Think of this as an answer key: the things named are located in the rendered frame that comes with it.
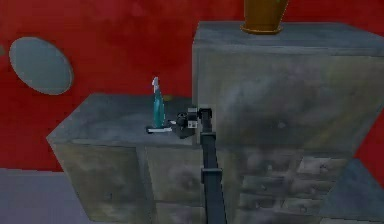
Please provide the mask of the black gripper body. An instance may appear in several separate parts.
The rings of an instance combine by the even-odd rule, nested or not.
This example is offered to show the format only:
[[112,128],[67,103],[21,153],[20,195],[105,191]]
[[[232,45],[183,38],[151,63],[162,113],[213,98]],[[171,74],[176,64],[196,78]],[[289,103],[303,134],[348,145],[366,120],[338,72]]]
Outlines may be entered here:
[[194,112],[183,112],[177,115],[176,135],[180,139],[191,137],[195,134],[196,114]]

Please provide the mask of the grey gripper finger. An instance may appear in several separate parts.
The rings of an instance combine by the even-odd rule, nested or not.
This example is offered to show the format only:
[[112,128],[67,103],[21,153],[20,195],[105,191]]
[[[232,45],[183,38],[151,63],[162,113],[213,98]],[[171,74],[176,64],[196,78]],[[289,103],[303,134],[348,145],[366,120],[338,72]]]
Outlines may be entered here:
[[176,121],[168,120],[167,124],[160,128],[155,128],[152,126],[146,126],[146,132],[148,134],[152,133],[165,133],[165,132],[172,132],[172,127],[176,125]]

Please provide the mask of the teal spray bottle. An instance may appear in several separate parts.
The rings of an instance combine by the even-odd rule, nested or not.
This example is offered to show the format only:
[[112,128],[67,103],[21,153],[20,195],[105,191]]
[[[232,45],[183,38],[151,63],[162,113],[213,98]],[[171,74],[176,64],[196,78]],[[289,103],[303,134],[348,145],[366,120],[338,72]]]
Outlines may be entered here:
[[154,125],[156,128],[162,128],[164,126],[165,110],[158,77],[152,80],[152,86],[154,93]]

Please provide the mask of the grey oval wall plate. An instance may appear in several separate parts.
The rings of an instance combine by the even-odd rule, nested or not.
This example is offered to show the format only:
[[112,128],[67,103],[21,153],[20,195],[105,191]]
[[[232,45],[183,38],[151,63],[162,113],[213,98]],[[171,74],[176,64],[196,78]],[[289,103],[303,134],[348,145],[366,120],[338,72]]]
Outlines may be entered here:
[[33,90],[60,95],[70,89],[74,73],[67,57],[53,44],[37,37],[21,37],[9,50],[18,78]]

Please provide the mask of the grey stone cabinet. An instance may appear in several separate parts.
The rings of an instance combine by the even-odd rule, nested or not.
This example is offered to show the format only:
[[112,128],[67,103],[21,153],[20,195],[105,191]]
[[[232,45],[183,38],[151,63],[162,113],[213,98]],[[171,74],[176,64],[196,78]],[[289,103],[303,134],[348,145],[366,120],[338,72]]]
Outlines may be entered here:
[[[192,94],[212,109],[227,224],[384,224],[384,189],[355,153],[384,109],[384,37],[341,23],[250,35],[202,22]],[[93,94],[48,136],[87,216],[206,224],[196,133],[148,134],[149,96]]]

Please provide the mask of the brown vase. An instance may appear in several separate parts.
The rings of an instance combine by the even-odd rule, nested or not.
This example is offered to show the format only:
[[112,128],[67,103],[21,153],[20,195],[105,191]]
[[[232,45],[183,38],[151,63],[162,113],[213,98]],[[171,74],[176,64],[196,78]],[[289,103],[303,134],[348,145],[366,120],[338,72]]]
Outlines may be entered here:
[[240,29],[249,34],[275,35],[289,0],[244,0],[244,23]]

